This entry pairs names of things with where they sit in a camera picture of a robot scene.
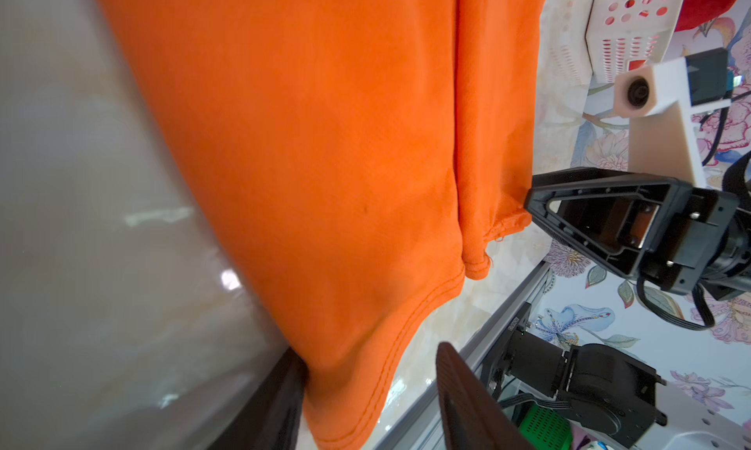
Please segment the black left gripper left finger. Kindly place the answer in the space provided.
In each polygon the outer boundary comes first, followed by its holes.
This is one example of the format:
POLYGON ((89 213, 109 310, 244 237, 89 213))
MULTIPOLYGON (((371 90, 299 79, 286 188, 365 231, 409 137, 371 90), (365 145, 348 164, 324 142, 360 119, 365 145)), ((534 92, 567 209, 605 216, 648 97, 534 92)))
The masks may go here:
POLYGON ((297 444, 308 369, 289 348, 209 450, 289 450, 297 444))

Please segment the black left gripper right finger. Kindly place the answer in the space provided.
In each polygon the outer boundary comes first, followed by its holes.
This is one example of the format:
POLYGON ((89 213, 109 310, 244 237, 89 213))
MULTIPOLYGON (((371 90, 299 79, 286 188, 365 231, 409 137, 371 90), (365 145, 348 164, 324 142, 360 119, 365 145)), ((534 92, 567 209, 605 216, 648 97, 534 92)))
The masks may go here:
POLYGON ((533 449, 449 342, 437 348, 436 381, 448 449, 533 449))

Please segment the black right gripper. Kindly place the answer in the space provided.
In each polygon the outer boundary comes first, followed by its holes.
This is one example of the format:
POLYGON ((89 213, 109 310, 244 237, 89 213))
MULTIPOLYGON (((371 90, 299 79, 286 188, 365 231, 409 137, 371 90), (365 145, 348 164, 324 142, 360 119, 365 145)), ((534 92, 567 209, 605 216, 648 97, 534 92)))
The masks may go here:
POLYGON ((750 291, 750 211, 731 193, 673 177, 575 167, 535 175, 524 208, 557 242, 607 271, 716 301, 750 291))

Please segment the orange t-shirt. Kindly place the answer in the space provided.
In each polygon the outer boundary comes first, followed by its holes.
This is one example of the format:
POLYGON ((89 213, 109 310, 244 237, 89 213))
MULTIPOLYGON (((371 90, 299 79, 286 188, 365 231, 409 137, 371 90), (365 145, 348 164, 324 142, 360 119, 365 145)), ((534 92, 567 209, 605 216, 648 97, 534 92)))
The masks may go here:
POLYGON ((203 215, 359 449, 420 324, 523 231, 545 0, 97 0, 203 215))

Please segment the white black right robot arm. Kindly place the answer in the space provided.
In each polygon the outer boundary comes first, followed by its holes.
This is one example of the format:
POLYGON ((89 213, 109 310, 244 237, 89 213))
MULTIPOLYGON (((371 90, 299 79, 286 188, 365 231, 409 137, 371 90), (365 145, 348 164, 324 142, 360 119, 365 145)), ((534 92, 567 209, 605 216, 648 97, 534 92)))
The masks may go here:
MULTIPOLYGON (((743 198, 672 177, 593 167, 534 177, 534 223, 626 287, 663 321, 715 325, 709 301, 750 288, 743 198)), ((522 331, 504 355, 528 399, 623 449, 746 449, 748 430, 700 411, 653 367, 613 344, 557 350, 522 331)))

